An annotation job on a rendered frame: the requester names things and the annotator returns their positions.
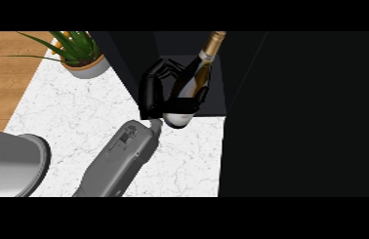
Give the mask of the green potted plant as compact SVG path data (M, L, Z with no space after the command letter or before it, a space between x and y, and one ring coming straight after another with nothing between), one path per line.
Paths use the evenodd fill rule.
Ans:
M87 31L50 31L56 43L51 44L40 38L19 32L32 41L41 44L59 58L44 57L45 60L57 61L69 73L79 79L93 79L109 68L105 54Z

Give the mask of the dark flat cabinet door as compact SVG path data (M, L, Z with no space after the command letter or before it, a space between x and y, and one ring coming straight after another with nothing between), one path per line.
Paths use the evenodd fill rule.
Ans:
M218 193L369 196L369 32L268 33L224 119Z

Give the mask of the dark cabinet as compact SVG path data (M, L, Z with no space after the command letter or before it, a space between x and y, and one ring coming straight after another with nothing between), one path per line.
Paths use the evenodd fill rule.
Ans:
M115 74L138 104L141 74L158 59L172 59L186 66L206 43L209 31L91 31ZM220 56L215 56L209 91L197 117L226 116Z

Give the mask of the grey round container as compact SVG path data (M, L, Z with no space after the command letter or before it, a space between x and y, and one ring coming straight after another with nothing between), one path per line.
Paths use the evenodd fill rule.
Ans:
M40 136L0 132L0 197L28 197L48 170L50 147Z

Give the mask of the gold-necked wine bottle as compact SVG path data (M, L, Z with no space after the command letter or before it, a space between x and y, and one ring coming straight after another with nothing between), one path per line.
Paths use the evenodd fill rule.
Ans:
M196 58L184 67L162 107L162 119L174 129L183 129L205 101L209 91L212 63L224 39L224 31L212 31Z

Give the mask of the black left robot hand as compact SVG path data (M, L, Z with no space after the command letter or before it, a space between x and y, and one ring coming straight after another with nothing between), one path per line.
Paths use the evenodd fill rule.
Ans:
M209 91L212 63L199 58L183 66L172 59L159 59L141 75L138 109L143 120L165 114L195 114ZM171 76L175 81L168 98L164 97L161 80Z

